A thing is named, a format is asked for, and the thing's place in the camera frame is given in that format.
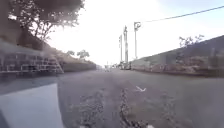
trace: wall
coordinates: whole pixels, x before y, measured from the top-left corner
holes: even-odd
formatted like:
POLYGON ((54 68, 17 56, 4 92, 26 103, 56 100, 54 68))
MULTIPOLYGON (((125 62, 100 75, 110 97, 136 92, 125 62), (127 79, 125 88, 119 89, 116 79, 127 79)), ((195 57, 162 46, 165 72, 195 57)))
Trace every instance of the wall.
POLYGON ((63 70, 50 54, 0 40, 0 74, 25 72, 63 73, 63 70))
POLYGON ((133 70, 209 74, 224 69, 224 36, 132 62, 133 70))
POLYGON ((80 72, 96 69, 96 65, 92 63, 65 63, 62 65, 64 72, 80 72))

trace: pole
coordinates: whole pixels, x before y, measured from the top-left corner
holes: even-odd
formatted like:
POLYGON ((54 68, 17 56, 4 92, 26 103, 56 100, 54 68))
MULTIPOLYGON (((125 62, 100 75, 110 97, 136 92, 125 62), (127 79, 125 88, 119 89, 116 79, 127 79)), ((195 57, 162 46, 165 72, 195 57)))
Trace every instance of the pole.
POLYGON ((121 62, 122 62, 122 35, 119 37, 120 48, 121 48, 121 62))
POLYGON ((137 54, 137 31, 141 27, 140 22, 134 22, 134 31, 135 31, 135 59, 138 59, 138 54, 137 54))
POLYGON ((125 41, 125 62, 128 63, 127 26, 125 26, 124 28, 124 41, 125 41))
POLYGON ((137 37, 136 37, 136 28, 135 28, 135 25, 136 22, 134 23, 134 31, 135 31, 135 59, 138 59, 138 56, 137 56, 137 37))

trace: tree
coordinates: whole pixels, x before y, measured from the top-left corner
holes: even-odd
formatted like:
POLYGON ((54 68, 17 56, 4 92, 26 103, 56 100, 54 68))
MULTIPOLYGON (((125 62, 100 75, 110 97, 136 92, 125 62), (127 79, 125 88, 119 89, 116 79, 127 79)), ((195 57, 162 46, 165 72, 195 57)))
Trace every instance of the tree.
POLYGON ((73 51, 68 51, 66 54, 72 56, 72 55, 75 55, 75 52, 73 52, 73 51))
POLYGON ((180 47, 189 47, 190 45, 200 43, 203 37, 204 37, 203 35, 198 35, 198 36, 195 36, 194 38, 192 38, 192 37, 187 37, 187 38, 179 37, 179 39, 181 40, 180 47))
POLYGON ((78 11, 83 0, 11 0, 10 17, 20 24, 23 31, 29 31, 42 40, 47 40, 54 26, 77 24, 78 11))
POLYGON ((79 56, 80 59, 85 59, 85 57, 89 57, 89 53, 85 50, 82 50, 77 53, 77 56, 79 56))

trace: sky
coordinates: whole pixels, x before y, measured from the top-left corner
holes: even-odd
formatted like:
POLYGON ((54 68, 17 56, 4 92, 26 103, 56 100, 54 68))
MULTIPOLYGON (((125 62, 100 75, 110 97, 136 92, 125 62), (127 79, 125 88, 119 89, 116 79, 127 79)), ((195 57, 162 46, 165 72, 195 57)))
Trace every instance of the sky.
POLYGON ((135 58, 134 21, 138 58, 179 47, 179 37, 204 35, 204 40, 224 35, 224 8, 179 19, 147 23, 224 5, 223 0, 85 0, 79 25, 51 33, 48 43, 59 50, 89 52, 89 60, 100 64, 120 62, 119 36, 128 27, 129 60, 135 58))

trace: asphalt road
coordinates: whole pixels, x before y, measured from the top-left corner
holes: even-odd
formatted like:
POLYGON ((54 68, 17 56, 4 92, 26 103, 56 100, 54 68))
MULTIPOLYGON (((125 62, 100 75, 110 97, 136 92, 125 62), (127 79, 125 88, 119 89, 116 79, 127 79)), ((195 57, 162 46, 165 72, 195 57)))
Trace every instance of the asphalt road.
POLYGON ((66 128, 224 128, 224 79, 113 69, 0 84, 0 95, 58 83, 66 128))

